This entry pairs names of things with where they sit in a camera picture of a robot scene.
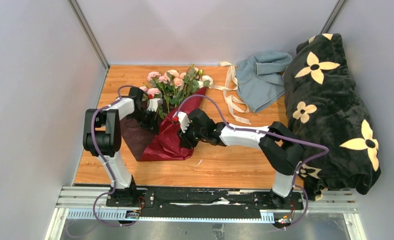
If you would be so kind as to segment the dark red wrapping paper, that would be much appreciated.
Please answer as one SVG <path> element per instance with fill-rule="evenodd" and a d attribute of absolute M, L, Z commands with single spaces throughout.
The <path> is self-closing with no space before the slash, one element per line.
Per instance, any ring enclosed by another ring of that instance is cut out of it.
<path fill-rule="evenodd" d="M 164 118 L 158 113 L 158 134 L 142 129 L 135 113 L 120 121 L 121 136 L 136 161 L 183 161 L 193 155 L 192 149 L 180 147 L 177 134 L 180 126 L 173 122 L 176 110 L 176 107 L 172 108 Z"/>

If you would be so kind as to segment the pink rose stem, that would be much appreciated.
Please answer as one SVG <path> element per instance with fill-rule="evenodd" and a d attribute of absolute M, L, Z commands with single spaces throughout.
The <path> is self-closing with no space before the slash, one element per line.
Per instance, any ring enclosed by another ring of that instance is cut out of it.
<path fill-rule="evenodd" d="M 184 97 L 185 73 L 179 73 L 175 69 L 166 71 L 164 74 L 152 71 L 148 74 L 148 84 L 140 87 L 148 99 L 162 99 L 162 107 L 158 110 L 159 115 L 164 118 L 172 108 L 176 108 Z"/>

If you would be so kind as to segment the white rose stem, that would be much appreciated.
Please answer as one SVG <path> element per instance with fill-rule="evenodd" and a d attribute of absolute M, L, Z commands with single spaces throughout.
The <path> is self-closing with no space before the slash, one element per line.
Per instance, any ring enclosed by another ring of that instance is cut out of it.
<path fill-rule="evenodd" d="M 205 75 L 203 69 L 197 69 L 197 83 L 198 87 L 201 88 L 212 88 L 214 85 L 214 80 L 209 76 Z"/>

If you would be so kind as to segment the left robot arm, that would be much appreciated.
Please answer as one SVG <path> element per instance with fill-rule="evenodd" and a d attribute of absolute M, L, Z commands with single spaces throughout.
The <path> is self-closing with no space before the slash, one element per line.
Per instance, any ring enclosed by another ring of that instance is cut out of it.
<path fill-rule="evenodd" d="M 158 110 L 163 100 L 142 89 L 129 86 L 129 94 L 119 94 L 114 102 L 85 112 L 82 144 L 85 151 L 100 160 L 110 179 L 106 204 L 109 207 L 131 207 L 140 200 L 133 175 L 121 156 L 121 120 L 130 117 L 139 126 L 159 131 Z"/>

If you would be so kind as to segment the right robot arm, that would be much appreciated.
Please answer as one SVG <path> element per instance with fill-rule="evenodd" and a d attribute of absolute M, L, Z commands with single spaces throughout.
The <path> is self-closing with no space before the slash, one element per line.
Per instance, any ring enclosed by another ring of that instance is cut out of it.
<path fill-rule="evenodd" d="M 266 201 L 275 209 L 290 206 L 296 167 L 303 157 L 304 147 L 295 142 L 295 135 L 282 123 L 275 121 L 270 126 L 243 130 L 233 124 L 215 123 L 199 108 L 190 113 L 179 111 L 173 122 L 180 126 L 177 135 L 182 148 L 194 149 L 198 143 L 204 142 L 213 146 L 261 150 L 275 170 L 275 176 L 269 195 L 258 200 Z"/>

